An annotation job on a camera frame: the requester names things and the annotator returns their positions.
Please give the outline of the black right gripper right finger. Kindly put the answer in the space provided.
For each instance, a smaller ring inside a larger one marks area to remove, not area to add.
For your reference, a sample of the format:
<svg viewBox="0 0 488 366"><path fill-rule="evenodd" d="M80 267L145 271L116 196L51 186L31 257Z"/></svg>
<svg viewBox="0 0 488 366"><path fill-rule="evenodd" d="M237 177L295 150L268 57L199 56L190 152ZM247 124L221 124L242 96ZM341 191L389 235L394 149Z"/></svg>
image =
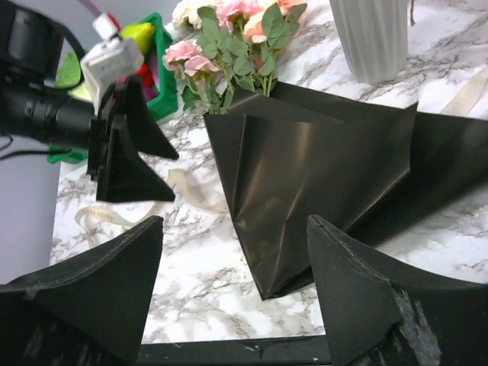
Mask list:
<svg viewBox="0 0 488 366"><path fill-rule="evenodd" d="M434 274L322 217L307 245L334 365L485 365L487 287Z"/></svg>

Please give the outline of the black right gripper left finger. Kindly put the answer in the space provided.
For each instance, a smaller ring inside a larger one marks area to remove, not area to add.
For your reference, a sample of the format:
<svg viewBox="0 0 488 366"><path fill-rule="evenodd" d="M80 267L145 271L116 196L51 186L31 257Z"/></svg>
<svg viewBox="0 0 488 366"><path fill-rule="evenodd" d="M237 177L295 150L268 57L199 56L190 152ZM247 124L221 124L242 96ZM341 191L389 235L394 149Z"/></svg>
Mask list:
<svg viewBox="0 0 488 366"><path fill-rule="evenodd" d="M1 286L3 365L134 365L162 255L151 216Z"/></svg>

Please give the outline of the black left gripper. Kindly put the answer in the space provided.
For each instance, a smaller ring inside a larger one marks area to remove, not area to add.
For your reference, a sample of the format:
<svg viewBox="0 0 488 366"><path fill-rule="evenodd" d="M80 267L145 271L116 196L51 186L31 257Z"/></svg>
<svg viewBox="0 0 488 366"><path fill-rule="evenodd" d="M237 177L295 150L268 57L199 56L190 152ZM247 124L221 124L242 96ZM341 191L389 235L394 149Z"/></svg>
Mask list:
<svg viewBox="0 0 488 366"><path fill-rule="evenodd" d="M131 76L125 83L109 87L90 122L87 173L92 181L98 181L97 201L175 200L173 190L137 151L164 159L179 158L146 106L141 79Z"/></svg>

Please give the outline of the cream ribbon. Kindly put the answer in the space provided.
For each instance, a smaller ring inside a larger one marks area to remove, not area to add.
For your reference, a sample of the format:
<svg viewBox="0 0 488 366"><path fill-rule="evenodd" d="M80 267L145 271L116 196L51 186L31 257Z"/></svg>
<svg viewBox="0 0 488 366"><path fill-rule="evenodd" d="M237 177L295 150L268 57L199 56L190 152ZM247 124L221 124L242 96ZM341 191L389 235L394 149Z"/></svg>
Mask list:
<svg viewBox="0 0 488 366"><path fill-rule="evenodd" d="M190 186L191 177L190 172L182 169L171 169L168 171L166 177L166 183L171 187L175 188L182 196L182 198L191 206L196 207L200 210L205 210L207 212L224 214L228 211L228 206L225 201L221 201L215 204L207 204L205 200L202 200L195 194L195 190ZM155 201L147 213L138 221L129 221L122 217L116 211L113 211L107 207L97 207L97 206L87 206L80 209L75 215L75 223L78 224L84 231L86 239L88 241L89 248L94 248L98 246L96 241L92 238L90 234L90 229L82 221L83 218L91 217L100 222L111 223L117 226L126 226L132 228L144 220L148 219L153 215L157 215L166 203Z"/></svg>

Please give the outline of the black wrapping paper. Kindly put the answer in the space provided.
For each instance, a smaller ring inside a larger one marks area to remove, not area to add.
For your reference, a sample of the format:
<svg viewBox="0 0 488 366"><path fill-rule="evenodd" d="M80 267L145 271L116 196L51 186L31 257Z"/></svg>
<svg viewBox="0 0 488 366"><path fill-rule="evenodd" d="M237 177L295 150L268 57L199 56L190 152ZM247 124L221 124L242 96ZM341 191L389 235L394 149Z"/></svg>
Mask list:
<svg viewBox="0 0 488 366"><path fill-rule="evenodd" d="M204 123L262 299L313 280L316 214L378 246L487 180L484 119L368 104L283 82L236 88Z"/></svg>

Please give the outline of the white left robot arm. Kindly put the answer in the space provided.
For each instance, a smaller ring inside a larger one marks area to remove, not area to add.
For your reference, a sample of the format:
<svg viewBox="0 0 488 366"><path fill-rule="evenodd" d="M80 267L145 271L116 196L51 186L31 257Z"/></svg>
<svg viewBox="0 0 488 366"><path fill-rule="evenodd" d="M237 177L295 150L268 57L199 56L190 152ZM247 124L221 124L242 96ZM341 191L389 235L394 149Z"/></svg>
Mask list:
<svg viewBox="0 0 488 366"><path fill-rule="evenodd" d="M143 55L133 40L120 37L109 14L93 26L101 42L85 51L63 24L1 3L1 132L45 143L50 156L85 150L98 201L172 202L173 190L141 158L178 158L146 105L137 76ZM64 43L80 62L78 83L89 90L89 101L72 97L70 86L49 86Z"/></svg>

